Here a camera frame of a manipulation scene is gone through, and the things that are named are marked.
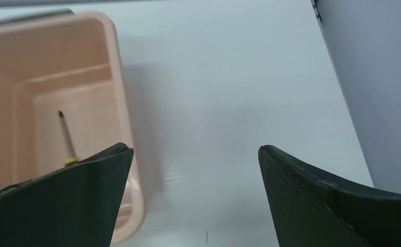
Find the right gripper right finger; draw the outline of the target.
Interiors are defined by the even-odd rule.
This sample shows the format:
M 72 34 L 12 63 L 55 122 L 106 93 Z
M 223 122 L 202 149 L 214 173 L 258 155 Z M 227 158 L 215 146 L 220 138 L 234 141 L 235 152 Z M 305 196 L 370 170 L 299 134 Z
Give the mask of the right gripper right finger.
M 401 194 L 368 187 L 273 146 L 258 161 L 280 246 L 401 246 Z

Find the black yellow screwdriver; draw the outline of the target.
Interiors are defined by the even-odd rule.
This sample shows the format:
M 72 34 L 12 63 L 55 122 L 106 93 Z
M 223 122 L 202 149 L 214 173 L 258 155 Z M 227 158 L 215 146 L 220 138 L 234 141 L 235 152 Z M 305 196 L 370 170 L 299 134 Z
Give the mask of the black yellow screwdriver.
M 68 130 L 68 126 L 67 126 L 66 119 L 64 117 L 63 112 L 58 110 L 58 116 L 59 116 L 59 120 L 60 120 L 62 136 L 64 139 L 64 144 L 65 144 L 65 149 L 66 149 L 66 154 L 67 154 L 67 160 L 65 162 L 65 167 L 67 167 L 67 166 L 71 166 L 71 165 L 77 163 L 78 160 L 77 160 L 77 157 L 75 154 L 71 135 Z

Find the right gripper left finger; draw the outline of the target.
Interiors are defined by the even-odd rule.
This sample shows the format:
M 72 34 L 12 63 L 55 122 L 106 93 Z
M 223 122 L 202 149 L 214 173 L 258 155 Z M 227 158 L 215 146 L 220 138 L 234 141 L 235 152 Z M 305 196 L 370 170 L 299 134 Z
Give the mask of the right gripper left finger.
M 0 190 L 0 246 L 109 246 L 133 157 L 117 143 Z

